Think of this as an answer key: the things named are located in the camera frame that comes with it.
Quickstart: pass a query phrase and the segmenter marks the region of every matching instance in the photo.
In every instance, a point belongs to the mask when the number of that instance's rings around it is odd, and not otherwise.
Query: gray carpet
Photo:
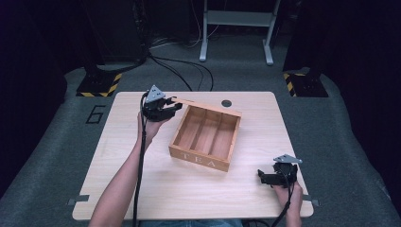
[[[221,37],[210,41],[206,66],[213,73],[213,91],[275,93],[308,192],[319,199],[304,226],[401,226],[380,176],[370,166],[352,134],[339,90],[327,77],[329,98],[291,97],[283,78],[288,36],[272,50],[274,66],[264,60],[260,36]],[[201,45],[170,44],[152,48],[154,56],[199,63]],[[193,90],[208,91],[211,80],[193,66],[169,62]],[[109,64],[118,68],[126,64]],[[79,194],[97,141],[113,104],[111,97],[77,97],[83,69],[65,75],[68,91],[41,143],[0,200],[0,226],[86,226],[72,219],[67,201]],[[116,92],[145,92],[156,84],[163,91],[188,91],[174,74],[147,60],[123,74]],[[104,105],[99,124],[85,124],[95,105]],[[131,226],[129,221],[124,226]]]

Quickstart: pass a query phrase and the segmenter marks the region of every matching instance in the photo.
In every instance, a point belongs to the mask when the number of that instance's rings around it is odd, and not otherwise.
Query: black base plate
[[[307,76],[295,74],[289,74],[288,79],[292,83],[295,96],[328,97],[328,93],[319,79],[311,83]]]
[[[86,75],[79,85],[77,93],[108,93],[117,75],[116,73],[102,73],[97,75],[97,79]]]

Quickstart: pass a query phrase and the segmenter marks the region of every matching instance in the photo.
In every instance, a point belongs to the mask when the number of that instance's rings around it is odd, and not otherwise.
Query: black tripod base
[[[304,74],[284,74],[291,96],[328,97],[319,79],[311,80]]]
[[[96,75],[86,74],[77,89],[77,96],[111,96],[121,74],[98,71]]]

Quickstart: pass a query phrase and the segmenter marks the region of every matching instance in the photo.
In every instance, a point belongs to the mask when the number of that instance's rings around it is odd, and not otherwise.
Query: clothing
[[[242,227],[240,219],[145,220],[140,227]]]

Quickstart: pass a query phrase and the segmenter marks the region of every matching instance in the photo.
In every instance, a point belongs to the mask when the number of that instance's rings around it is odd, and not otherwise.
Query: person
[[[130,206],[131,198],[135,191],[136,182],[138,179],[139,156],[142,145],[142,120],[141,114],[137,116],[138,119],[138,136],[133,149],[119,168],[117,173],[113,176],[112,180],[103,191],[99,201],[96,204],[94,213],[92,214],[89,226],[121,226],[127,210]],[[165,124],[167,120],[161,122],[148,121],[146,125],[146,143],[145,149],[148,149],[153,138],[156,136],[160,127]],[[273,186],[280,204],[284,207],[288,201],[288,189],[282,186]],[[302,187],[296,182],[291,197],[291,206],[287,210],[286,225],[287,227],[301,226],[301,205],[302,205],[303,190]],[[217,220],[204,220],[196,226],[242,226],[239,219],[217,219]],[[179,226],[179,221],[144,221],[143,226]]]

